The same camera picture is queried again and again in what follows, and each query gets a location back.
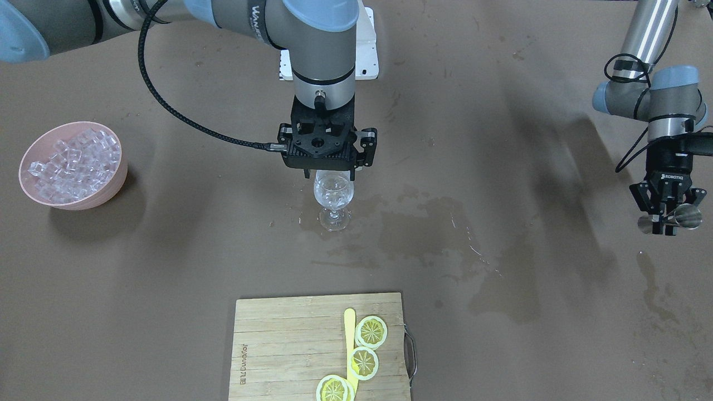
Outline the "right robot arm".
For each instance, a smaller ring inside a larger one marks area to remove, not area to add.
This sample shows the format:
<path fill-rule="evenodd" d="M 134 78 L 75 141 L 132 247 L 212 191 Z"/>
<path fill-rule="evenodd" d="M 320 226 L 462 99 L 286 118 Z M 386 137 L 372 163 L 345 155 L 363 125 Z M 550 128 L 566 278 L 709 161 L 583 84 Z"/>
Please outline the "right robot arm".
<path fill-rule="evenodd" d="M 194 129 L 231 144 L 280 153 L 287 167 L 303 170 L 306 178 L 313 170 L 333 170 L 354 180 L 359 168 L 374 162 L 377 130 L 358 130 L 354 124 L 359 34 L 373 32 L 361 1 L 3 1 L 1 9 L 3 62 L 45 60 L 137 31 L 138 66 L 148 90 Z M 289 53 L 295 98 L 290 122 L 280 125 L 274 143 L 207 129 L 158 93 L 145 65 L 148 30 L 191 19 Z"/>

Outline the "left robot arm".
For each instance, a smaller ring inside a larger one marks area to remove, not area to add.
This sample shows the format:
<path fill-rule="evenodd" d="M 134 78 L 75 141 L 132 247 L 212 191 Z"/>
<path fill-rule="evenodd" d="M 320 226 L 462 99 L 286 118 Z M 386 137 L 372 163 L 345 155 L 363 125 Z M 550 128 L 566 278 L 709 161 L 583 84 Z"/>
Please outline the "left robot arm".
<path fill-rule="evenodd" d="M 710 108 L 692 65 L 657 70 L 679 15 L 678 1 L 639 1 L 619 53 L 604 65 L 606 81 L 593 94 L 593 109 L 642 121 L 647 126 L 617 163 L 622 171 L 645 154 L 645 175 L 631 185 L 644 216 L 640 228 L 675 236 L 702 223 L 700 203 L 706 190 L 693 185 L 694 157 L 712 155 Z"/>

